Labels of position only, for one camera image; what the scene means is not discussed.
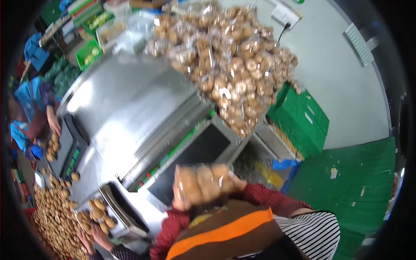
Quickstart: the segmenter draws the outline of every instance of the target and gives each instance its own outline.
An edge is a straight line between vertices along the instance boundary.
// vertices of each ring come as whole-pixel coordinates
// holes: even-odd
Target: orange stripe
[[[166,260],[171,260],[195,246],[227,241],[242,236],[271,220],[273,220],[273,213],[270,208],[250,213],[227,225],[176,242],[170,248]]]

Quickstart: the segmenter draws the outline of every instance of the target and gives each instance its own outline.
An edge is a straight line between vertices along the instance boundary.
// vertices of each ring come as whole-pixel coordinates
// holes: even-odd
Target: power cord
[[[287,22],[287,23],[286,23],[286,25],[285,25],[285,27],[283,28],[283,31],[282,31],[282,33],[280,34],[280,36],[279,36],[279,40],[278,40],[277,42],[280,42],[280,38],[282,37],[283,32],[284,32],[287,28],[289,28],[290,26],[291,26],[290,22]]]

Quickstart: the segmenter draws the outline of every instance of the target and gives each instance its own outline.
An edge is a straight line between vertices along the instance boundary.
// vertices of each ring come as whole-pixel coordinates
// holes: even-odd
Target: pile of mushrooms
[[[273,28],[261,25],[255,6],[222,8],[217,1],[172,1],[154,20],[145,48],[166,55],[172,67],[213,100],[220,117],[244,138],[290,77],[298,60],[280,48]],[[303,88],[296,82],[296,92]]]
[[[68,185],[50,175],[51,189],[35,186],[35,200],[38,210],[32,215],[32,222],[45,248],[56,259],[77,258],[87,260],[87,249],[77,237],[78,222],[72,211],[77,204],[69,201]]]
[[[79,212],[77,214],[78,222],[80,223],[83,231],[86,233],[88,240],[93,242],[91,234],[91,220],[99,222],[101,230],[104,234],[109,234],[109,229],[115,228],[116,224],[112,218],[106,213],[106,205],[102,199],[94,198],[88,201],[88,206],[91,207],[89,214],[86,211]]]
[[[59,136],[57,133],[53,133],[51,139],[48,143],[48,148],[46,151],[46,159],[48,161],[55,161],[56,153],[59,150]]]

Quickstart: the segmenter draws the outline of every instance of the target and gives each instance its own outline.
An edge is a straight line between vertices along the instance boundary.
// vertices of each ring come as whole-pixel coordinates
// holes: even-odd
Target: hand
[[[108,240],[108,237],[104,232],[101,230],[100,226],[96,224],[91,224],[91,233],[92,237],[94,238],[95,242],[102,246],[105,250],[111,252],[114,248],[114,244]]]
[[[82,230],[80,230],[80,229],[77,230],[77,237],[84,244],[85,248],[87,249],[87,251],[90,255],[93,255],[93,254],[96,253],[96,251],[95,251],[94,247],[92,246],[91,242],[88,241],[87,236],[85,235],[85,233]]]
[[[46,115],[48,117],[48,123],[52,131],[57,133],[58,136],[61,136],[61,126],[59,125],[58,119],[56,118],[53,107],[51,105],[46,107]]]
[[[242,192],[247,186],[247,182],[243,181],[235,174],[231,175],[231,181],[233,182],[235,192]]]
[[[176,187],[176,183],[173,183],[173,200],[172,207],[180,211],[188,211],[191,208],[191,204],[185,199],[180,199],[180,190]]]

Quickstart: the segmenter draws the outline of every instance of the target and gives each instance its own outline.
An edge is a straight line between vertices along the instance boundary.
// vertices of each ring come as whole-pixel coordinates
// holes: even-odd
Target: black and white striped shirt
[[[340,238],[334,213],[320,210],[292,218],[275,215],[274,219],[311,260],[330,260],[334,256]]]

